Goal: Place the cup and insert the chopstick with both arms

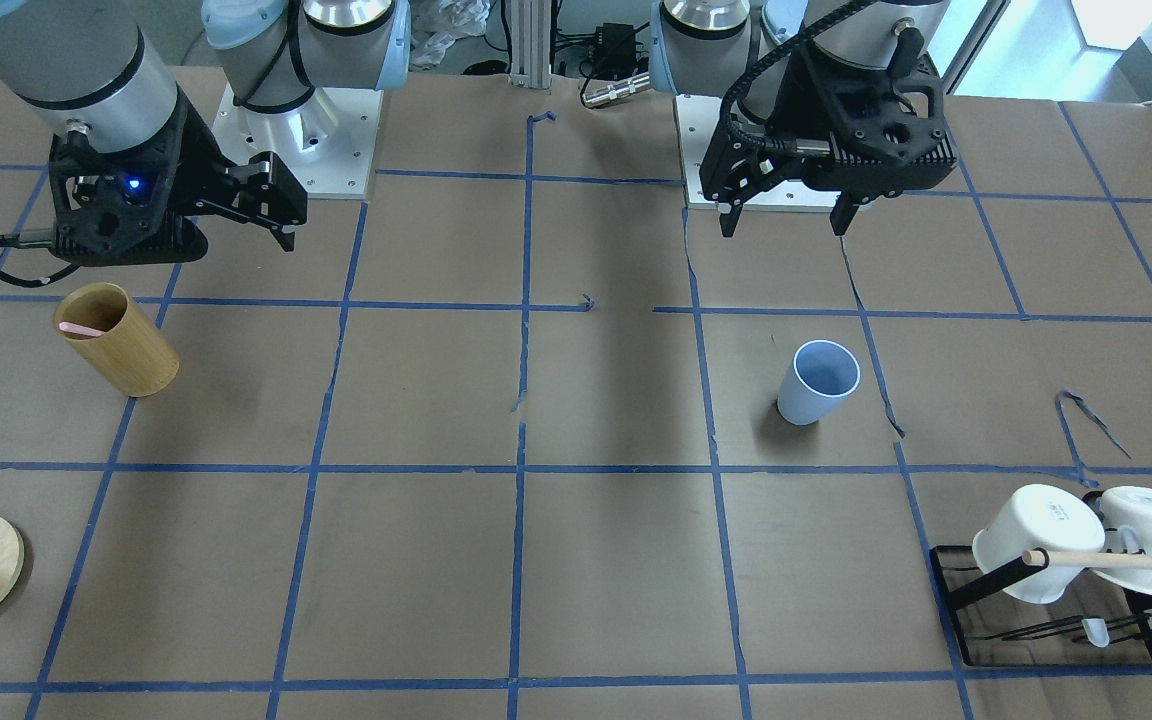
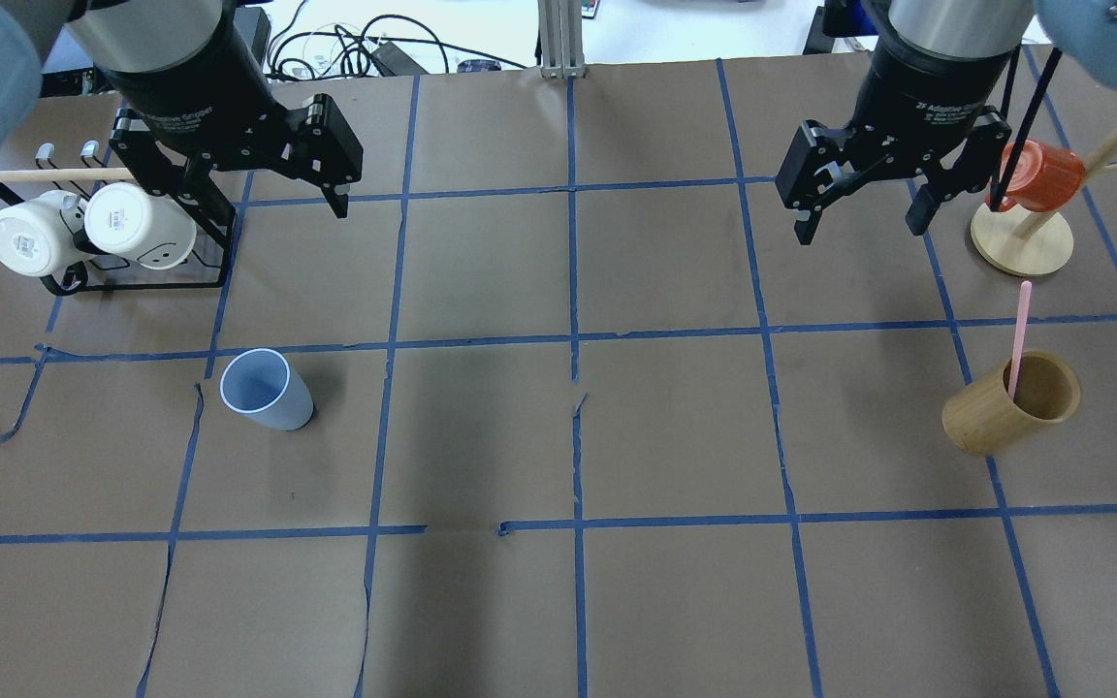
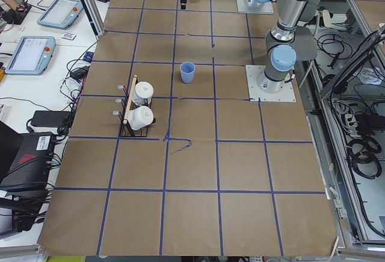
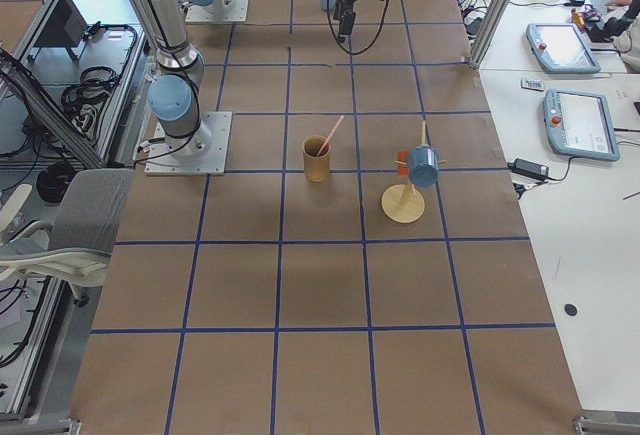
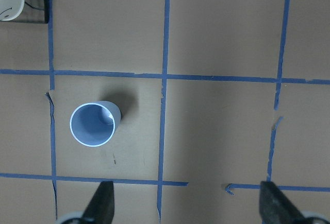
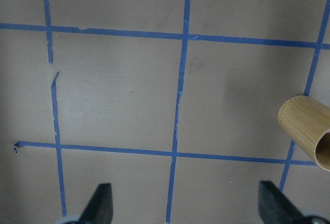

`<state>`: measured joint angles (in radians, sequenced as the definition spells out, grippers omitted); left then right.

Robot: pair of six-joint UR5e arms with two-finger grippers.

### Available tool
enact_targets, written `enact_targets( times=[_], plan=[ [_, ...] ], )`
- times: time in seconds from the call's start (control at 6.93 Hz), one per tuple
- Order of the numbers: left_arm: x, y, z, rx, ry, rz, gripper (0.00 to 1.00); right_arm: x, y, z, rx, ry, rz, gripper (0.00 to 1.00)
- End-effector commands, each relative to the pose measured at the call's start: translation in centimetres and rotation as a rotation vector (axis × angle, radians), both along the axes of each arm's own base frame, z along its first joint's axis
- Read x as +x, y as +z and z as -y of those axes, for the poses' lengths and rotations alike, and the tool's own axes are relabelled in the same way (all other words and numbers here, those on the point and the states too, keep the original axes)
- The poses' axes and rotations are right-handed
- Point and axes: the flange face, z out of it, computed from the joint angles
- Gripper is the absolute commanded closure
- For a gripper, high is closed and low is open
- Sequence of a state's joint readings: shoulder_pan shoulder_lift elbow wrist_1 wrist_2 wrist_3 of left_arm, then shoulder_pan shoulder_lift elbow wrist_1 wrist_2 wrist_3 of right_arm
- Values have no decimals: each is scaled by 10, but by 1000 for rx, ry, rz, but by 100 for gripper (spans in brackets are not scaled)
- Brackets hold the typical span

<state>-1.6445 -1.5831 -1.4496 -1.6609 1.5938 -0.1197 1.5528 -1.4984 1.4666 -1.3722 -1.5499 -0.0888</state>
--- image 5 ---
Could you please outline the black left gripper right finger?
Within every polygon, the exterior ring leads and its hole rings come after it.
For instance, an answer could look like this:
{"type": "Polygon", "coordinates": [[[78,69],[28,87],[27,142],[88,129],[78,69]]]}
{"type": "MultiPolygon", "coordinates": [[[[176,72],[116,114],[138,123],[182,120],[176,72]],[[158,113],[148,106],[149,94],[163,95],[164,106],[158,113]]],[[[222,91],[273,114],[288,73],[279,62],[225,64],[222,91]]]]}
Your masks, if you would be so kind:
{"type": "Polygon", "coordinates": [[[261,181],[259,214],[263,223],[297,223],[305,219],[297,207],[271,181],[261,181]]]}

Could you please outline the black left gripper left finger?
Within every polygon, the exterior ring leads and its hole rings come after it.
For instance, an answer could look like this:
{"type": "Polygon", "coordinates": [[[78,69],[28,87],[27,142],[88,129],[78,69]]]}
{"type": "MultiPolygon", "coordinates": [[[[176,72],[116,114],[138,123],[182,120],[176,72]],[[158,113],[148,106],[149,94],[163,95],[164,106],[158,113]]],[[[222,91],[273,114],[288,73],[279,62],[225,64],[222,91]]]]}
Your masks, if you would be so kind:
{"type": "Polygon", "coordinates": [[[114,187],[112,181],[99,184],[82,214],[83,223],[112,223],[114,218],[114,187]]]}

